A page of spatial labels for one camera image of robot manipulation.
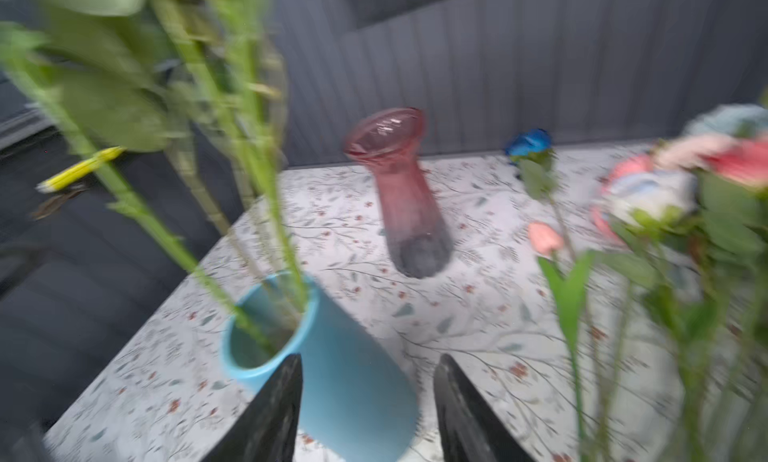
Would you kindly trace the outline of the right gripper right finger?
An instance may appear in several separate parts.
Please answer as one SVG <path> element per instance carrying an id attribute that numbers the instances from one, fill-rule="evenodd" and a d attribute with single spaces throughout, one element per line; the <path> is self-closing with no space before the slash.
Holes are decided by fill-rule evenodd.
<path id="1" fill-rule="evenodd" d="M 448 354 L 435 368 L 433 391 L 446 461 L 533 461 Z"/>

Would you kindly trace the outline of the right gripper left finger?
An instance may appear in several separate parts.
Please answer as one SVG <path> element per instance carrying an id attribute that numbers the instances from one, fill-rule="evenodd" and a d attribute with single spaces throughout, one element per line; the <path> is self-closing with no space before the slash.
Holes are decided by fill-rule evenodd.
<path id="1" fill-rule="evenodd" d="M 302 390 L 302 359 L 291 354 L 203 461 L 293 460 Z"/>

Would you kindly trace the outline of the teal ceramic vase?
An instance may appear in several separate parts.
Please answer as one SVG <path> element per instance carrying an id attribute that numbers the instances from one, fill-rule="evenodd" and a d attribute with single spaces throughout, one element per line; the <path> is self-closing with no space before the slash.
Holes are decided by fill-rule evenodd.
<path id="1" fill-rule="evenodd" d="M 303 391 L 299 428 L 346 461 L 397 461 L 416 431 L 418 397 L 385 349 L 310 276 L 306 312 L 294 330 L 270 295 L 287 284 L 273 274 L 238 302 L 274 344 L 261 348 L 230 321 L 220 352 L 229 376 L 259 392 L 283 359 L 300 355 Z"/>

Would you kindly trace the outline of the pink glass vase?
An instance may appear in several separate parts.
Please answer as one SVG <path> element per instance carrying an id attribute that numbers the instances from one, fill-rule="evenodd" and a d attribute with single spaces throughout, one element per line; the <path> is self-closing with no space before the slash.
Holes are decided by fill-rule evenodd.
<path id="1" fill-rule="evenodd" d="M 450 262 L 453 240 L 418 162 L 422 111 L 393 108 L 361 121 L 343 153 L 373 175 L 390 260 L 402 275 L 424 279 Z"/>

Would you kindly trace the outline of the cream white rose stem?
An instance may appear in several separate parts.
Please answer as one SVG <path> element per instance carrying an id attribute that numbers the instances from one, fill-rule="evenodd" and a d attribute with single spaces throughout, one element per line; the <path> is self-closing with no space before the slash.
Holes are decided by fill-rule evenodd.
<path id="1" fill-rule="evenodd" d="M 16 23 L 1 25 L 1 62 L 11 81 L 64 135 L 113 195 L 113 210 L 134 220 L 183 270 L 195 277 L 226 308 L 235 325 L 262 350 L 275 352 L 273 341 L 244 309 L 200 268 L 198 260 L 154 214 L 111 165 L 107 151 L 167 152 L 192 191 L 202 183 L 188 171 L 182 148 L 191 142 L 186 129 L 173 122 L 146 90 L 77 55 L 73 45 L 56 46 L 44 33 Z"/>

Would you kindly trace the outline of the pink tulip stem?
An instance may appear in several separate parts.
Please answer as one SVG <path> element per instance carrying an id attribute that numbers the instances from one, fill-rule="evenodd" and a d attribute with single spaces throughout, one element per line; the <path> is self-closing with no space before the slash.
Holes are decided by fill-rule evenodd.
<path id="1" fill-rule="evenodd" d="M 581 316 L 586 307 L 587 284 L 591 275 L 594 255 L 586 252 L 575 259 L 567 274 L 563 274 L 556 261 L 557 253 L 565 247 L 564 239 L 548 224 L 533 222 L 528 225 L 528 240 L 538 254 L 537 262 L 544 275 L 552 298 L 558 324 L 569 354 L 577 412 L 579 460 L 591 461 L 587 425 L 583 403 L 583 387 L 578 358 Z"/>

